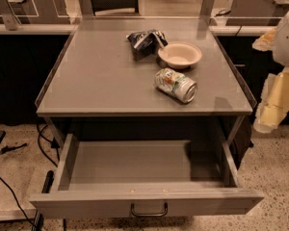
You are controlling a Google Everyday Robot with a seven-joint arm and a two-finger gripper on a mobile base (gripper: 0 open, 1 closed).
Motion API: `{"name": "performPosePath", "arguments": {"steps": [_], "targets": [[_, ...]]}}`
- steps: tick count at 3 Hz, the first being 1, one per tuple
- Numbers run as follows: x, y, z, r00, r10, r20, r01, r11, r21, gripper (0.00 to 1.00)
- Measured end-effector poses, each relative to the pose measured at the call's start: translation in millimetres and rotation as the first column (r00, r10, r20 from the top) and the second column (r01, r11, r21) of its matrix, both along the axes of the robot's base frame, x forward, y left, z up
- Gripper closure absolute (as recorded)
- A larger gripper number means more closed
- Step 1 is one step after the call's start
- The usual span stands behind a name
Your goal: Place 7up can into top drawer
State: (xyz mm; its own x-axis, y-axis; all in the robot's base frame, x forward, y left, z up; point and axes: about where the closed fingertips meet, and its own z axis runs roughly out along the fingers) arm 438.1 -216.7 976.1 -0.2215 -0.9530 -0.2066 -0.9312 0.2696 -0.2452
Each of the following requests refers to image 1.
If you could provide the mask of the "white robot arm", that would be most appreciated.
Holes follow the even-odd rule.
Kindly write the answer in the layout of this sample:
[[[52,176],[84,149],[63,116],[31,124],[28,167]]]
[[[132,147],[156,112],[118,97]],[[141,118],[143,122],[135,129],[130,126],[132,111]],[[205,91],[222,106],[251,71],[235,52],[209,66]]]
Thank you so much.
[[[258,38],[252,48],[271,51],[274,61],[283,66],[280,73],[268,75],[253,123],[257,132],[271,133],[289,113],[289,11],[275,28]]]

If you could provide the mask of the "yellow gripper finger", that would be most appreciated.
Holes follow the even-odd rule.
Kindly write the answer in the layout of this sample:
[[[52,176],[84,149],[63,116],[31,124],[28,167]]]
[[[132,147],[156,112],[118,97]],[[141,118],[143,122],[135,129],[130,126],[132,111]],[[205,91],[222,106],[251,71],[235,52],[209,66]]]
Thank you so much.
[[[278,75],[270,73],[264,83],[261,102],[255,114],[253,128],[259,133],[271,133],[289,113],[289,67]]]
[[[274,46],[274,40],[276,35],[276,27],[272,28],[260,38],[258,38],[253,44],[252,48],[258,51],[272,51]]]

